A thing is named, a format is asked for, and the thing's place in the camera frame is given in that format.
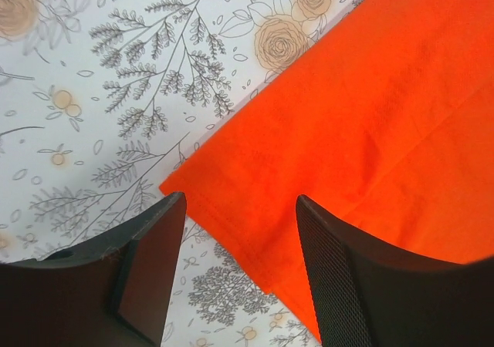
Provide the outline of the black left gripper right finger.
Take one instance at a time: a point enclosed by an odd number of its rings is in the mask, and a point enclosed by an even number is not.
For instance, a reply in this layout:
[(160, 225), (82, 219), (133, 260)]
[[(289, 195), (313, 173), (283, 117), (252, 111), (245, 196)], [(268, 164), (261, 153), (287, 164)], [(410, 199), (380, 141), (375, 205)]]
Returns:
[(296, 223), (324, 346), (491, 346), (493, 260), (440, 261), (388, 244), (307, 196)]

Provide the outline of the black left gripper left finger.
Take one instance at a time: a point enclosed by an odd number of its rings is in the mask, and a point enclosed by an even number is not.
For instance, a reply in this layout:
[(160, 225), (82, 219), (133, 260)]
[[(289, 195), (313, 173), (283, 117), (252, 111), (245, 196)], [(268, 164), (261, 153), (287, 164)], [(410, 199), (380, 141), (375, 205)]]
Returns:
[(159, 346), (187, 202), (136, 217), (43, 260), (1, 266), (3, 346)]

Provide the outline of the orange t-shirt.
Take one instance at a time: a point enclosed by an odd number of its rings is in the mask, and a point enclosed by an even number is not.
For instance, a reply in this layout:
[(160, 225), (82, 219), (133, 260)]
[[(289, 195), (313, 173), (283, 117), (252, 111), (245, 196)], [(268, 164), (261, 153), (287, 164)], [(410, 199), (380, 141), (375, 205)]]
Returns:
[(400, 248), (493, 253), (493, 0), (364, 0), (160, 186), (318, 334), (306, 195)]

